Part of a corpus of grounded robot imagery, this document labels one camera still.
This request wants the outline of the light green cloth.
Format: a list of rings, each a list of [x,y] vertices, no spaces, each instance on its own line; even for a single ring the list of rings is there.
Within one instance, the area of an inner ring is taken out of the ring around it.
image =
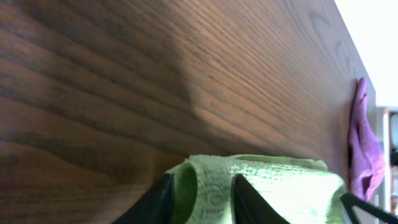
[[[174,223],[232,223],[233,177],[241,174],[289,223],[344,223],[343,179],[322,160],[192,155],[170,170]]]

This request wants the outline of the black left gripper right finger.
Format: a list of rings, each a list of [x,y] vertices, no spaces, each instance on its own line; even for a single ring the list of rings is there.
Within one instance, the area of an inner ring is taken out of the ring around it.
[[[235,224],[289,224],[242,174],[232,180],[231,208]]]

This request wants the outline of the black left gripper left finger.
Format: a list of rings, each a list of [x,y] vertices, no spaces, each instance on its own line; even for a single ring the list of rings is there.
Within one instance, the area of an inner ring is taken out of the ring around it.
[[[174,175],[164,174],[113,224],[170,224],[175,206]]]

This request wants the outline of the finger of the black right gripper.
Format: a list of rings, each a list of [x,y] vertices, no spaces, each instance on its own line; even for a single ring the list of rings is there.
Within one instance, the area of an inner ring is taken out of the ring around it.
[[[354,213],[353,207],[358,207],[387,224],[397,224],[397,217],[395,215],[384,209],[375,207],[374,205],[357,198],[353,194],[345,193],[340,197],[340,199],[352,224],[360,224],[359,219]]]

